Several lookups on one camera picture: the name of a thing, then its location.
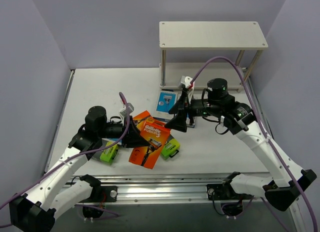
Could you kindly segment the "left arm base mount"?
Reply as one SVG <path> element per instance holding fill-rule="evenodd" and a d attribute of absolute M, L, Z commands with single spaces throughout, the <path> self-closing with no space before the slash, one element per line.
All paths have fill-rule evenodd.
<path fill-rule="evenodd" d="M 96 185 L 92 187 L 90 196 L 82 203 L 94 203 L 94 205 L 83 206 L 82 215 L 86 219 L 103 220 L 116 218 L 115 213 L 106 212 L 106 203 L 112 203 L 117 201 L 117 187 L 116 186 L 101 186 Z"/>

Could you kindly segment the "orange razor box front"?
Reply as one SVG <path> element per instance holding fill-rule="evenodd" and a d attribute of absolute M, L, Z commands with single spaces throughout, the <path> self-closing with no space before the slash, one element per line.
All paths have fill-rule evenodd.
<path fill-rule="evenodd" d="M 129 162 L 147 169 L 153 169 L 165 146 L 171 130 L 165 124 L 154 118 L 147 118 L 140 130 L 140 135 L 147 145 L 133 148 Z"/>

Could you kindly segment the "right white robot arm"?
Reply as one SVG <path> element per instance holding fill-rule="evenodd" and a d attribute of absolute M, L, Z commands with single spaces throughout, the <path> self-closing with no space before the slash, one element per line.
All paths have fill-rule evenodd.
<path fill-rule="evenodd" d="M 233 172 L 223 180 L 222 192 L 227 198 L 237 195 L 251 195 L 267 200 L 279 211 L 286 211 L 291 204 L 317 178 L 311 169 L 296 164 L 259 125 L 252 108 L 228 93 L 228 83 L 215 78 L 207 83 L 202 94 L 207 98 L 193 97 L 192 78 L 182 76 L 181 96 L 169 114 L 174 117 L 166 123 L 167 129 L 185 133 L 187 119 L 213 116 L 218 124 L 226 127 L 241 140 L 262 162 L 270 173 L 269 177 L 256 177 Z"/>

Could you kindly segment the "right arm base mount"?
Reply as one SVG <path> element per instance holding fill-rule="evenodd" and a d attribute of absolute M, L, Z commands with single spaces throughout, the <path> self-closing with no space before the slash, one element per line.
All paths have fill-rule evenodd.
<path fill-rule="evenodd" d="M 237 219 L 253 201 L 252 195 L 236 194 L 222 183 L 206 185 L 207 199 L 212 202 L 214 211 L 227 219 Z"/>

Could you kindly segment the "orange razor box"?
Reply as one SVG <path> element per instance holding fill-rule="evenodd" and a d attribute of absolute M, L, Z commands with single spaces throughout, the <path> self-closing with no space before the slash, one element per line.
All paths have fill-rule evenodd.
<path fill-rule="evenodd" d="M 135 117 L 133 117 L 133 122 L 140 131 L 144 127 L 144 124 L 146 121 L 156 123 L 157 125 L 160 125 L 162 127 L 165 125 L 164 122 L 152 117 L 151 114 L 147 110 L 145 110 L 145 111 L 141 112 L 140 114 L 136 115 Z"/>
<path fill-rule="evenodd" d="M 140 135 L 147 145 L 133 148 L 129 162 L 147 169 L 153 169 L 165 146 L 171 130 L 165 124 L 154 118 L 147 118 L 140 130 Z"/>

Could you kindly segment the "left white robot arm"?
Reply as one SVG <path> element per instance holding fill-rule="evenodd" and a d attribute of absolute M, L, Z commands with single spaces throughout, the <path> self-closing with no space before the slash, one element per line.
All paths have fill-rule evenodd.
<path fill-rule="evenodd" d="M 106 109 L 94 106 L 88 110 L 80 126 L 60 159 L 26 191 L 15 194 L 9 202 L 10 222 L 24 232 L 49 232 L 56 219 L 82 201 L 99 202 L 103 189 L 99 179 L 83 175 L 75 184 L 62 190 L 71 176 L 85 165 L 96 152 L 102 150 L 103 139 L 115 139 L 126 148 L 146 146 L 131 113 L 128 103 L 119 112 L 121 122 L 107 121 Z"/>

